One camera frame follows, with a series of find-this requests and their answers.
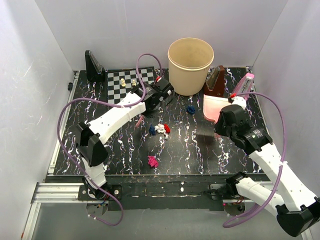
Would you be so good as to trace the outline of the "pink hand brush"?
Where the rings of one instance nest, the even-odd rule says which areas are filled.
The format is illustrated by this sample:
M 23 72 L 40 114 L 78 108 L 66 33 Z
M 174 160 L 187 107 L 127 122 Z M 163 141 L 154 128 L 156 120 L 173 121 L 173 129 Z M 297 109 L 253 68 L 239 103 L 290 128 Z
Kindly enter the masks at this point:
M 144 120 L 145 116 L 142 114 L 139 118 L 139 120 L 137 121 L 137 123 L 135 124 L 135 127 L 138 128 L 140 126 L 140 124 L 142 123 L 142 121 Z

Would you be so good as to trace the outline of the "pink dustpan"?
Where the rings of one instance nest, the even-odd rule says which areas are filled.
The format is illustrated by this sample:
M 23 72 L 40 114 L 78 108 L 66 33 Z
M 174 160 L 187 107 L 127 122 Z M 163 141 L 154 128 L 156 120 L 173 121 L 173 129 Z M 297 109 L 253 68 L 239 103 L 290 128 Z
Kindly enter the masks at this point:
M 203 115 L 215 126 L 222 108 L 231 105 L 227 98 L 203 95 Z

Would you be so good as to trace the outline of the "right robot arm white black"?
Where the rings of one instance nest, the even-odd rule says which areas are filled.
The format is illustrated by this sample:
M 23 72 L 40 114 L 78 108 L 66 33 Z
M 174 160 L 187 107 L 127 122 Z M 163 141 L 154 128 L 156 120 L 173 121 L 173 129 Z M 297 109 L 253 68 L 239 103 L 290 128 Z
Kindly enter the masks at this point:
M 215 132 L 229 137 L 256 162 L 274 184 L 268 190 L 248 175 L 239 172 L 226 180 L 226 192 L 232 199 L 246 197 L 276 217 L 280 227 L 297 237 L 320 220 L 320 199 L 296 176 L 264 129 L 252 126 L 244 109 L 231 104 L 220 110 Z

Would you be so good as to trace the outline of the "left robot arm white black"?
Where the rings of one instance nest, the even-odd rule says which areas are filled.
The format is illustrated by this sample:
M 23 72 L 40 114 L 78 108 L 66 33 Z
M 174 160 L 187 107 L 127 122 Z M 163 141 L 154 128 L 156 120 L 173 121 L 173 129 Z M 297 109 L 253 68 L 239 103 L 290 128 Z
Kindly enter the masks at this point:
M 84 164 L 85 177 L 82 179 L 88 195 L 95 200 L 106 196 L 108 184 L 103 163 L 108 158 L 104 147 L 109 138 L 134 117 L 150 114 L 163 100 L 174 93 L 174 87 L 164 78 L 152 84 L 138 84 L 126 94 L 119 105 L 132 105 L 126 108 L 113 107 L 99 118 L 89 123 L 80 122 L 76 126 L 76 148 Z

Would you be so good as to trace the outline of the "white scrap near brush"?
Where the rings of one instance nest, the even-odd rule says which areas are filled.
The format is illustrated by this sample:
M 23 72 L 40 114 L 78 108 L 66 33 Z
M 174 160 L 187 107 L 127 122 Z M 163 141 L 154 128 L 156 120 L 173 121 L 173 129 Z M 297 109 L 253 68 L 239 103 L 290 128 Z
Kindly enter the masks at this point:
M 168 133 L 165 130 L 165 126 L 161 123 L 157 124 L 155 127 L 155 131 L 158 132 L 159 134 L 163 134 L 164 135 L 164 139 L 167 140 L 168 139 Z

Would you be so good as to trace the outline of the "navy scrap under magenta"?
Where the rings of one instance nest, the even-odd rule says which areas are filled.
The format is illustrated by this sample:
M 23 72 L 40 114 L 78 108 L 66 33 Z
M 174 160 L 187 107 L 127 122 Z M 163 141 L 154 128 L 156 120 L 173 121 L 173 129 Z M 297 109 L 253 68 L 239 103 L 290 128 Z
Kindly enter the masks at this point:
M 155 127 L 151 124 L 150 127 L 149 127 L 149 133 L 151 136 L 155 136 L 156 135 L 156 129 Z

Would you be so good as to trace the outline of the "red paper scrap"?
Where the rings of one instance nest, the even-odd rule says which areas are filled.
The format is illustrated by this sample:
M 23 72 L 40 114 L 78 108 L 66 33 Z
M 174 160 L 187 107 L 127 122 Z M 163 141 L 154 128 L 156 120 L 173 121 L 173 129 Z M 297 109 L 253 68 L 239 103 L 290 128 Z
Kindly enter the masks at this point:
M 169 134 L 171 132 L 170 127 L 167 124 L 164 124 L 163 126 L 164 126 L 165 133 Z

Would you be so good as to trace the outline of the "pink metronome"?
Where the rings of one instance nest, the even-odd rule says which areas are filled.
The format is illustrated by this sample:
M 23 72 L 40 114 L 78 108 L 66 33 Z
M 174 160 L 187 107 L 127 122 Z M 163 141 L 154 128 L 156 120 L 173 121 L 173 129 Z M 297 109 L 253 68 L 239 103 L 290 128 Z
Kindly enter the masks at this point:
M 251 91 L 255 75 L 246 73 L 233 90 L 233 94 L 247 93 Z

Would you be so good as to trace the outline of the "white chess piece left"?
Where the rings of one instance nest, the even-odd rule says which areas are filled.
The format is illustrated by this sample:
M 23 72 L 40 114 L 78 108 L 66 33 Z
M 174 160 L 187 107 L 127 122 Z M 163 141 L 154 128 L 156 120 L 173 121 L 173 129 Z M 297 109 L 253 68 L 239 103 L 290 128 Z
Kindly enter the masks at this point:
M 122 79 L 120 80 L 120 83 L 121 83 L 121 86 L 122 86 L 123 88 L 126 87 L 126 82 L 125 82 L 125 79 L 124 79 L 124 78 L 122 78 Z

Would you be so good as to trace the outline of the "navy scrap near chessboard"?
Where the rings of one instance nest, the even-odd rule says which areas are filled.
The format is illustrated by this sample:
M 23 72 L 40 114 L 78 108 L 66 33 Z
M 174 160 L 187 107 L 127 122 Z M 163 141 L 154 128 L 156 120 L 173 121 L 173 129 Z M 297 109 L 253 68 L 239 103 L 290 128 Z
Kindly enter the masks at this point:
M 187 108 L 186 108 L 186 111 L 191 114 L 191 115 L 194 115 L 195 112 L 196 112 L 196 109 L 193 105 L 188 105 Z

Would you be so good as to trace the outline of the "brown metronome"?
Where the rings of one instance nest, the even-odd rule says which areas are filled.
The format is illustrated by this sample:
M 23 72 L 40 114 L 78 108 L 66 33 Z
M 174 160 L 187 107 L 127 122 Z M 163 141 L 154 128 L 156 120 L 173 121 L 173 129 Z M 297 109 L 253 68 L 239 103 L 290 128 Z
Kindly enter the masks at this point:
M 210 67 L 203 85 L 203 93 L 207 96 L 222 98 L 224 92 L 225 68 L 222 65 Z

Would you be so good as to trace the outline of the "black grey chessboard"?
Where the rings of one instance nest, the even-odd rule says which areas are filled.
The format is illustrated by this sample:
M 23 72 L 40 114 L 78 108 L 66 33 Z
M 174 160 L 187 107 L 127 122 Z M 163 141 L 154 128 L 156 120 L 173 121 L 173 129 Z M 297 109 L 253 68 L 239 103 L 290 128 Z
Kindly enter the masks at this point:
M 139 69 L 140 77 L 144 83 L 151 84 L 157 78 L 159 73 L 158 69 L 153 66 L 142 67 Z M 108 70 L 106 79 L 107 85 L 107 102 L 110 104 L 118 104 L 131 90 L 139 83 L 136 69 L 117 69 Z M 126 86 L 121 86 L 121 79 L 125 79 Z M 136 86 L 132 86 L 132 80 L 136 79 Z

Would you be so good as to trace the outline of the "magenta scrap front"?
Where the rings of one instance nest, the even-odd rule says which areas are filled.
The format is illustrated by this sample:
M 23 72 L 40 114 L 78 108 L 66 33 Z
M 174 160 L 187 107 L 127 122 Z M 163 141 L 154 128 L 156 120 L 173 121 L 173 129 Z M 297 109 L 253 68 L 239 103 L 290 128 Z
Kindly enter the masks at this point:
M 156 159 L 155 156 L 148 156 L 148 165 L 151 167 L 151 168 L 157 168 L 159 163 Z

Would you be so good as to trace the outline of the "beige plastic bucket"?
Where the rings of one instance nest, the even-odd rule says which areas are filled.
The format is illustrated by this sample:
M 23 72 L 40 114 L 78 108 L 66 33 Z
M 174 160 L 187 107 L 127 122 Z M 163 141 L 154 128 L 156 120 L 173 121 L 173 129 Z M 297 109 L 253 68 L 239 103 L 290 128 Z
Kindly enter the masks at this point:
M 167 57 L 169 82 L 174 91 L 192 96 L 203 88 L 215 53 L 206 41 L 186 37 L 170 45 Z

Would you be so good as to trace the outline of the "black metronome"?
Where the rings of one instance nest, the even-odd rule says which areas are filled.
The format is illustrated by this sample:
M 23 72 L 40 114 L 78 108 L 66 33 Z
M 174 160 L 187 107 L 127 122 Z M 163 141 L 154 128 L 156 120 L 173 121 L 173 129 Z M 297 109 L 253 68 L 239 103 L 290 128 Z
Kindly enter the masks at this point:
M 85 51 L 86 77 L 89 82 L 102 83 L 106 80 L 106 70 L 91 50 Z

